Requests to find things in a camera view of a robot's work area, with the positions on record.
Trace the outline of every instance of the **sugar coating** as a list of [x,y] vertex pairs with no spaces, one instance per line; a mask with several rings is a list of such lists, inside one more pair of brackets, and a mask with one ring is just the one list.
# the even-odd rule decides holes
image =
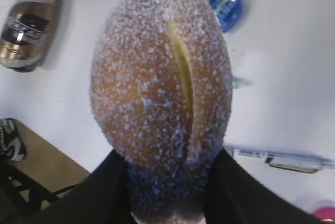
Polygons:
[[[169,22],[189,56],[193,115]],[[131,209],[139,220],[172,223],[175,216],[195,220],[202,214],[231,98],[227,49],[205,0],[124,0],[112,11],[92,64],[92,109],[129,163]]]

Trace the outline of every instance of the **blue bottle cap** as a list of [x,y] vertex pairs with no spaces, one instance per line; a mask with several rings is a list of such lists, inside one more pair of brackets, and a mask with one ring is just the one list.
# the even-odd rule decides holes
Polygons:
[[242,15],[241,0],[209,0],[223,33],[229,31]]

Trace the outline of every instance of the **sugar-coated doughnut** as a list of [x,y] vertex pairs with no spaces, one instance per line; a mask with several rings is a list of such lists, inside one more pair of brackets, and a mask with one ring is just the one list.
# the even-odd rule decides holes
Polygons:
[[136,219],[199,221],[231,100],[226,45],[205,0],[124,0],[112,11],[93,59],[91,102],[129,163]]

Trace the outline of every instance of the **white surface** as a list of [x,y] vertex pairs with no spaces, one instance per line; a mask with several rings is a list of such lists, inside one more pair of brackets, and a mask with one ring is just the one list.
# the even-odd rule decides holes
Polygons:
[[[0,22],[15,0],[0,0]],[[88,99],[95,41],[120,0],[66,0],[43,69],[1,69],[0,117],[14,117],[92,171],[111,150]],[[234,92],[226,141],[335,159],[335,0],[243,0],[245,14],[226,35],[235,75],[253,82]],[[303,208],[308,194],[335,200],[333,171],[315,175],[241,164]]]

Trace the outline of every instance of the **pink object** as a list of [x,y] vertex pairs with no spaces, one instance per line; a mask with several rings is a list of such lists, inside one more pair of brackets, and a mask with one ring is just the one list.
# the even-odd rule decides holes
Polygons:
[[335,223],[335,208],[322,207],[313,212],[313,215],[324,222]]

